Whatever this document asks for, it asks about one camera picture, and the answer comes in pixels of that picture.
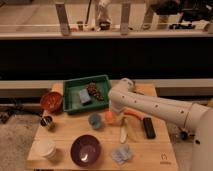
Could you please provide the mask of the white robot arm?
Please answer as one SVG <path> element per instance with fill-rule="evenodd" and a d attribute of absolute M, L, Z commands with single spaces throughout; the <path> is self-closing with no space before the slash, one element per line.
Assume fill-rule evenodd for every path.
<path fill-rule="evenodd" d="M 121 79 L 108 93 L 110 109 L 120 114 L 133 108 L 194 132 L 190 171 L 213 171 L 213 107 L 141 95 L 135 88 L 132 80 Z"/>

